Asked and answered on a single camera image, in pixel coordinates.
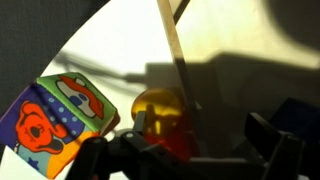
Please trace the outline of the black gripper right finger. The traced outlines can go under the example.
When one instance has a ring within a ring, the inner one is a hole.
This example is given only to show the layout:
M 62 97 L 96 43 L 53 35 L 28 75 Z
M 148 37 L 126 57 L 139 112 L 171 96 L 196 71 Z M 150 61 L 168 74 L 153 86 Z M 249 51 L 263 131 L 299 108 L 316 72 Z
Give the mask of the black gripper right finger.
M 244 134 L 265 160 L 271 160 L 280 147 L 287 154 L 303 152 L 304 143 L 301 139 L 292 133 L 276 129 L 258 113 L 247 115 Z

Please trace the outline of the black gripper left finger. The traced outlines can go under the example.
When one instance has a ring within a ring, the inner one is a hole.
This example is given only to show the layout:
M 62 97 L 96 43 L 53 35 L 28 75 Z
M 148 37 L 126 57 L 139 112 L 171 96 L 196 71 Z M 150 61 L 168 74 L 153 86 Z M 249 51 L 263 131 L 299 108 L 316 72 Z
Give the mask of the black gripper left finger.
M 139 111 L 136 115 L 133 130 L 139 134 L 143 134 L 145 131 L 146 112 Z

